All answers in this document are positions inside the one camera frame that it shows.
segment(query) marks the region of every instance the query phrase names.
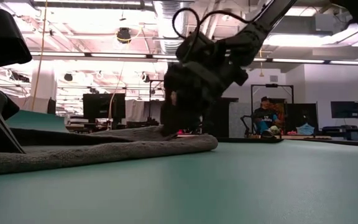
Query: folded towel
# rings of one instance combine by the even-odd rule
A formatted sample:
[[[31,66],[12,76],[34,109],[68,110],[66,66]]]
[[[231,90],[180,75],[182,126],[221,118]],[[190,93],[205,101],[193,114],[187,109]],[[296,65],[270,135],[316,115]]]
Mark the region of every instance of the folded towel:
[[[152,126],[72,134],[12,129],[26,154],[0,152],[0,174],[205,152],[218,146],[210,135],[163,137],[160,130]]]

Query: table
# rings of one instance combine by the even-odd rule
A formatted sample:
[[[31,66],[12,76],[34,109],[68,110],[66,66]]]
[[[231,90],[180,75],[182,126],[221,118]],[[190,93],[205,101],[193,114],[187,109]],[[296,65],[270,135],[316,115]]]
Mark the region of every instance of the table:
[[[358,223],[358,147],[284,140],[0,175],[0,224]]]

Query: ceiling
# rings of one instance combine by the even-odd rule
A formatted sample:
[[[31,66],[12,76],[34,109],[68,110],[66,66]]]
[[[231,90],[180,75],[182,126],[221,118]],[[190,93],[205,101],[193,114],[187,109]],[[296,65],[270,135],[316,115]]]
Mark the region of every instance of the ceiling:
[[[193,8],[200,16],[208,11],[216,9],[230,10],[240,16],[249,16],[257,10],[258,0],[183,0]],[[137,6],[144,1],[92,1],[92,0],[49,0],[46,10],[47,22],[45,24],[44,51],[45,52],[109,52],[122,54],[163,54],[161,44],[162,21],[156,15],[153,4],[144,2],[143,7]],[[43,16],[45,2],[43,0],[8,0],[0,1],[0,8],[9,11],[20,28],[25,42],[32,52],[39,52],[42,48]],[[348,14],[343,9],[330,5],[325,0],[299,0],[288,12],[287,17],[281,21],[283,28],[279,26],[273,33],[288,32],[297,33],[297,29],[304,28],[302,22],[308,24],[317,22],[316,14],[327,15],[333,18],[332,13],[337,13],[337,18],[347,19]],[[292,20],[299,21],[299,28]],[[340,29],[344,24],[332,22],[333,29]],[[196,21],[193,16],[185,17],[185,32],[195,29]],[[201,28],[208,37],[222,39],[230,37],[238,32],[244,25],[227,16],[212,16]],[[130,29],[132,40],[122,44],[117,39],[120,27]],[[286,47],[265,44],[261,49],[261,56],[275,58],[324,58],[324,59],[357,59],[358,47],[350,47],[349,44],[341,47]],[[24,65],[10,65],[0,68],[0,85],[21,84],[21,87],[4,88],[9,93],[17,96],[26,95],[30,92],[29,83],[9,79],[7,70],[19,73],[32,79],[34,67],[38,61]],[[166,62],[122,62],[122,61],[95,61],[95,60],[55,60],[55,68],[58,78],[58,86],[83,86],[82,88],[58,89],[57,103],[61,108],[65,103],[74,104],[81,111],[80,101],[83,93],[89,93],[88,86],[94,86],[104,92],[113,92],[117,83],[132,86],[127,91],[127,96],[143,97],[149,95],[148,83],[141,80],[141,75],[149,75],[150,79],[161,80],[167,69]],[[260,63],[253,63],[250,69],[260,68]],[[291,70],[293,66],[287,63],[264,63],[264,68],[279,68],[283,73]],[[73,75],[73,81],[64,79],[64,74]],[[153,82],[153,87],[160,87],[161,83]],[[156,91],[156,98],[163,97],[163,91]]]

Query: exposed ductwork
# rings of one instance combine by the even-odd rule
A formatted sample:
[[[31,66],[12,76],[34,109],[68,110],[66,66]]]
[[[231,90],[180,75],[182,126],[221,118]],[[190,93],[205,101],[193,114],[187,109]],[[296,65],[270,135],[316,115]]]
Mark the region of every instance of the exposed ductwork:
[[[172,28],[172,17],[177,10],[187,7],[187,2],[169,2],[156,1],[154,2],[155,11],[158,15],[158,36],[163,38],[176,38],[178,35]],[[185,32],[186,14],[181,13],[175,21],[175,28],[181,34]],[[162,53],[175,54],[177,48],[181,44],[178,40],[163,40],[160,41]]]

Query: seated person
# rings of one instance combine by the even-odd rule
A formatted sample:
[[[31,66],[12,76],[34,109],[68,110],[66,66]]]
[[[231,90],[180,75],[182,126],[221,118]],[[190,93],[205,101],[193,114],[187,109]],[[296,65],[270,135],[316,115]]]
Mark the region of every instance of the seated person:
[[[270,100],[265,96],[260,100],[260,108],[254,111],[253,119],[257,126],[258,134],[280,122],[276,112],[270,109],[269,106]]]

